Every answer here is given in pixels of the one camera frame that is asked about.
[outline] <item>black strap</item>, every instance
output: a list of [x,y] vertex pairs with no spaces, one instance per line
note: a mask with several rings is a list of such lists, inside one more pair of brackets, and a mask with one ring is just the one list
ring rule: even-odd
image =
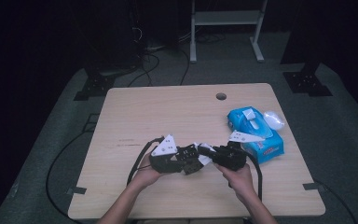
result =
[[132,181],[133,174],[135,174],[136,170],[138,169],[139,163],[141,163],[142,158],[144,157],[146,151],[152,146],[153,143],[159,142],[161,143],[164,140],[164,136],[160,138],[156,138],[150,142],[148,142],[145,147],[142,149],[141,153],[139,154],[138,158],[136,159],[136,162],[133,164],[132,169],[129,174],[129,178],[127,179],[127,186]]
[[258,161],[255,159],[255,157],[250,154],[249,152],[245,151],[246,155],[251,159],[252,163],[255,166],[255,169],[257,171],[257,178],[258,178],[258,198],[260,201],[262,201],[262,194],[263,194],[263,174],[261,174],[260,166],[258,165]]

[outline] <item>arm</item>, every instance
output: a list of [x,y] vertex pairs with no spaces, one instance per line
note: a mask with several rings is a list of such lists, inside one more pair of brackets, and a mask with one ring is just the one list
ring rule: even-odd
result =
[[[139,167],[145,167],[150,164],[149,154],[150,153],[144,156]],[[147,186],[154,184],[162,175],[163,174],[155,171],[150,166],[138,170],[130,184],[123,190],[115,203],[97,223],[125,223],[141,191]]]
[[275,218],[260,201],[255,192],[252,174],[248,164],[236,172],[217,164],[215,166],[223,173],[223,177],[228,180],[231,187],[234,189],[237,198],[248,209],[255,223],[277,224]]

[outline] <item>blue plastic packaging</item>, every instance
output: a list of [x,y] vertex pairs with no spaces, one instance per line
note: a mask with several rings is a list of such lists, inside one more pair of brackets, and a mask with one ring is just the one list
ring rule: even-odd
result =
[[232,131],[248,133],[264,138],[264,141],[242,143],[243,149],[256,157],[258,163],[269,161],[284,154],[283,140],[263,119],[263,115],[251,106],[231,110],[228,126]]

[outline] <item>black cable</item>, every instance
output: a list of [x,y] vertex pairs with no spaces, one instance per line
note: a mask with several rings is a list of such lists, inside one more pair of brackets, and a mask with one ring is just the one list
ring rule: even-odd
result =
[[156,68],[158,67],[158,65],[159,65],[159,58],[158,58],[156,55],[153,55],[153,54],[149,54],[148,56],[152,56],[152,57],[154,57],[155,59],[157,59],[156,65],[154,65],[150,70],[145,71],[145,72],[142,73],[141,75],[135,77],[135,78],[130,82],[130,84],[129,84],[127,87],[130,87],[130,86],[132,85],[132,83],[133,83],[134,81],[136,81],[136,79],[138,79],[139,77],[142,77],[142,76],[144,76],[144,75],[148,75],[149,72],[153,71],[154,69],[156,69]]
[[353,212],[351,211],[351,209],[348,207],[348,205],[344,202],[344,200],[342,200],[338,194],[336,194],[332,189],[330,189],[327,185],[325,185],[325,183],[323,183],[322,181],[316,179],[316,178],[312,178],[313,181],[315,181],[316,183],[322,185],[325,189],[327,189],[328,191],[330,191],[340,202],[341,204],[345,207],[345,209],[348,211],[348,213],[351,216],[351,219],[353,221],[354,224],[357,224],[357,220],[356,217],[354,216]]
[[260,199],[260,201],[263,201],[263,174],[261,174],[260,166],[258,165],[257,159],[252,154],[248,153],[247,151],[244,152],[249,157],[249,159],[251,159],[252,163],[255,166],[255,170],[257,171],[258,198]]
[[131,73],[135,72],[136,70],[138,70],[139,67],[140,67],[140,65],[139,65],[139,64],[136,64],[136,65],[132,66],[132,67],[129,68],[129,69],[125,69],[124,71],[116,72],[116,73],[111,74],[111,75],[101,75],[101,76],[102,76],[102,77],[106,77],[106,78],[122,77],[122,76],[124,76],[124,75],[131,74]]
[[141,168],[138,168],[138,165],[139,163],[141,162],[141,160],[144,158],[144,155],[146,153],[146,151],[152,146],[153,143],[155,142],[159,142],[161,143],[162,141],[164,140],[164,137],[160,137],[160,138],[155,138],[154,140],[148,142],[145,147],[142,149],[141,153],[139,153],[139,156],[138,158],[136,159],[135,163],[133,164],[132,168],[131,168],[131,171],[130,171],[130,174],[129,174],[129,177],[127,179],[127,185],[130,184],[130,182],[132,181],[132,177],[133,177],[133,174],[135,174],[135,172],[138,170],[138,169],[141,169]]
[[50,201],[50,203],[53,205],[53,207],[59,212],[61,213],[63,216],[67,217],[68,219],[74,221],[75,223],[80,223],[80,221],[74,220],[72,218],[70,218],[66,213],[64,213],[58,206],[57,204],[52,200],[50,192],[48,190],[48,182],[49,182],[49,178],[50,178],[50,174],[51,171],[54,167],[54,164],[56,163],[56,161],[58,160],[58,158],[61,156],[61,154],[72,144],[75,142],[75,140],[77,140],[79,137],[81,137],[84,133],[88,133],[89,131],[93,130],[95,128],[95,126],[92,126],[90,128],[88,128],[87,130],[83,130],[80,134],[78,134],[75,138],[73,138],[71,141],[69,141],[62,149],[61,151],[57,154],[57,156],[54,158],[53,163],[50,165],[50,167],[48,168],[48,175],[46,177],[46,185],[45,185],[45,189],[46,189],[46,194],[48,195],[48,200]]
[[186,67],[185,73],[184,73],[183,76],[182,76],[182,80],[180,81],[180,84],[179,84],[180,86],[182,86],[182,85],[183,85],[183,81],[185,80],[185,77],[186,77],[186,75],[187,75],[188,68],[190,67],[190,59],[188,58],[188,55],[185,53],[184,50],[182,50],[182,49],[180,49],[180,50],[183,52],[183,54],[185,54],[186,60],[187,60],[187,67]]
[[144,70],[144,72],[145,72],[146,75],[147,75],[147,78],[149,79],[149,84],[147,84],[147,86],[153,86],[152,78],[151,78],[151,76],[149,75],[149,72],[146,71],[145,66],[144,66],[143,63],[142,63],[142,70]]

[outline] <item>round hole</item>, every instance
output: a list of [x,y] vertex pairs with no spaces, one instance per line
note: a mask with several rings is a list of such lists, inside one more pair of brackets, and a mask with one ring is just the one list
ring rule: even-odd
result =
[[216,98],[217,98],[218,100],[226,100],[226,99],[227,99],[227,96],[226,96],[224,93],[219,92],[219,93],[216,94]]

